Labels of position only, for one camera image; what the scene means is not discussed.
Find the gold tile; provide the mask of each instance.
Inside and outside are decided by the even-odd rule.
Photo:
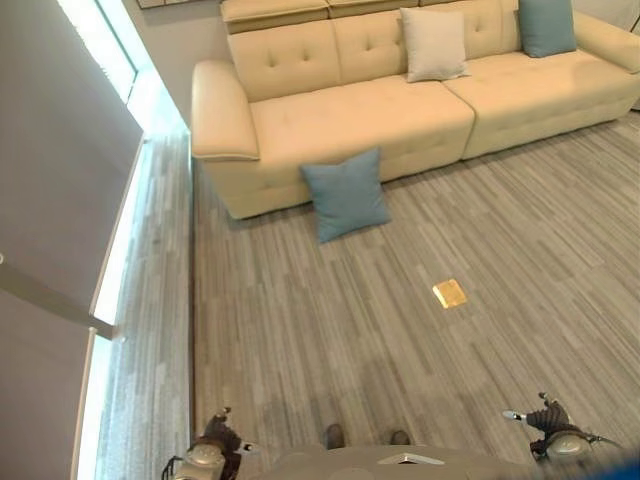
[[[451,308],[466,303],[467,297],[458,282],[452,278],[433,286],[433,293],[443,308]]]

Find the person's feet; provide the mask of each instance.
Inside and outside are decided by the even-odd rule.
[[[327,450],[345,447],[344,432],[339,424],[334,423],[327,427],[324,432],[324,446]]]
[[[404,430],[396,430],[391,435],[390,445],[411,445],[411,438]]]

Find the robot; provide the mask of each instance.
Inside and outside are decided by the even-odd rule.
[[[571,423],[557,400],[540,393],[545,408],[528,414],[506,410],[509,420],[520,421],[544,433],[530,444],[536,462],[566,464],[589,457],[594,442],[608,442],[599,435],[586,433]],[[233,480],[242,457],[255,446],[243,442],[226,425],[230,408],[213,416],[205,431],[189,448],[185,458],[173,457],[162,472],[162,480]],[[516,465],[489,456],[456,450],[411,445],[408,435],[398,431],[391,445],[346,447],[339,425],[327,429],[325,447],[312,445],[287,453],[261,480],[413,480],[438,478],[527,478],[531,467]]]

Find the gray striped carpet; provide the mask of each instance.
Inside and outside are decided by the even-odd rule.
[[[393,217],[318,245],[310,205],[197,212],[197,425],[222,405],[263,450],[244,478],[340,422],[349,443],[531,463],[501,410],[547,390],[640,444],[640,115],[384,185]],[[455,278],[468,302],[431,291]]]

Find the tufted backrest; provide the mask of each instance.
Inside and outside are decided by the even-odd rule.
[[[333,20],[342,83],[361,82],[407,71],[399,10]]]
[[[464,14],[464,48],[467,59],[496,55],[502,52],[501,0],[463,0],[421,7],[436,12]]]
[[[467,58],[473,59],[520,49],[517,5],[459,0],[419,8],[462,12]],[[250,102],[407,71],[397,9],[237,33],[229,46]]]
[[[250,102],[341,83],[330,20],[236,33],[229,47]]]

